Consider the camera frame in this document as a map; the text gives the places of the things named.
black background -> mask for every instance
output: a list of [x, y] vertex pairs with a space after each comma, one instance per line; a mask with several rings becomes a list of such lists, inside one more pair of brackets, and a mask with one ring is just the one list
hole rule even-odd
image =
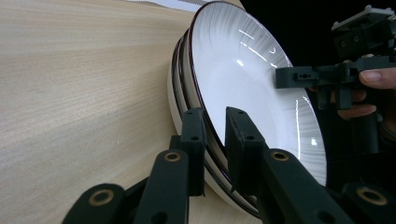
[[[395, 0], [344, 1], [254, 1], [241, 0], [245, 10], [275, 37], [294, 66], [320, 66], [340, 63], [332, 40], [332, 26], [360, 13], [368, 5], [396, 10]], [[346, 182], [362, 181], [385, 189], [396, 189], [391, 155], [379, 154], [369, 159], [351, 158], [351, 127], [335, 109], [318, 110], [316, 95], [307, 91], [316, 109], [328, 161], [327, 186], [341, 190]]]

black plastic part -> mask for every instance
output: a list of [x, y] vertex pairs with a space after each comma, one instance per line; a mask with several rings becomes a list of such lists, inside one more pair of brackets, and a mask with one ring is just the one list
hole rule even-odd
[[363, 183], [344, 186], [342, 204], [356, 223], [396, 223], [396, 199], [385, 190]]
[[228, 169], [233, 190], [236, 189], [241, 195], [256, 195], [259, 192], [260, 158], [265, 147], [265, 140], [249, 115], [243, 110], [227, 107], [225, 148]]
[[257, 196], [263, 223], [353, 223], [294, 155], [269, 149], [245, 111], [227, 107], [226, 118], [233, 188]]
[[376, 112], [351, 119], [354, 152], [357, 155], [379, 152]]
[[206, 148], [205, 126], [201, 108], [193, 108], [183, 113], [179, 142], [180, 149], [185, 151], [190, 158], [189, 195], [201, 196], [205, 194], [204, 162]]
[[188, 223], [189, 156], [169, 149], [158, 154], [148, 178], [134, 224]]
[[358, 24], [334, 31], [334, 35], [334, 45], [342, 60], [355, 60], [358, 56], [374, 52], [387, 55], [396, 47], [389, 43], [396, 35], [396, 21], [388, 20], [386, 15], [380, 20], [366, 16]]
[[336, 94], [336, 108], [349, 109], [351, 91], [365, 88], [359, 82], [358, 74], [364, 70], [396, 67], [395, 56], [378, 56], [359, 58], [354, 63], [340, 63], [325, 66], [283, 67], [276, 69], [276, 87], [284, 88], [318, 88], [319, 109], [329, 108], [330, 94], [320, 92], [321, 88], [333, 90]]
[[115, 184], [101, 184], [85, 191], [70, 209], [63, 224], [123, 223], [125, 191]]

black bracket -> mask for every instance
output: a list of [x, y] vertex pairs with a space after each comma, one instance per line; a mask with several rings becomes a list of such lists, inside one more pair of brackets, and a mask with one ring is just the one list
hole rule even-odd
[[351, 183], [329, 192], [286, 150], [269, 148], [248, 114], [226, 110], [226, 149], [233, 189], [257, 198], [262, 223], [394, 223], [394, 196]]
[[187, 223], [189, 196], [204, 195], [205, 147], [202, 109], [188, 110], [182, 134], [158, 154], [148, 178], [127, 190], [116, 184], [88, 189], [63, 224]]

finger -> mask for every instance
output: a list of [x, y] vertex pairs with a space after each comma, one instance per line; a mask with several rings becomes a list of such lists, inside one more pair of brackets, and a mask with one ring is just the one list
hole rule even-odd
[[362, 71], [359, 79], [371, 88], [396, 90], [396, 67]]
[[343, 119], [353, 119], [369, 115], [376, 111], [375, 105], [353, 105], [348, 110], [338, 110], [338, 115]]

screw hole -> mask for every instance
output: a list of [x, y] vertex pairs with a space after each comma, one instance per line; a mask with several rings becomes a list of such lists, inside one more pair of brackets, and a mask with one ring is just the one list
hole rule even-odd
[[113, 190], [99, 189], [91, 195], [89, 203], [92, 206], [101, 206], [111, 202], [113, 198], [114, 198]]
[[165, 159], [167, 161], [179, 161], [180, 155], [176, 152], [169, 152], [165, 155]]
[[271, 153], [271, 156], [277, 161], [287, 161], [289, 159], [288, 155], [278, 151]]
[[385, 205], [388, 203], [388, 200], [384, 195], [373, 189], [360, 188], [358, 189], [358, 195], [368, 203], [376, 205]]

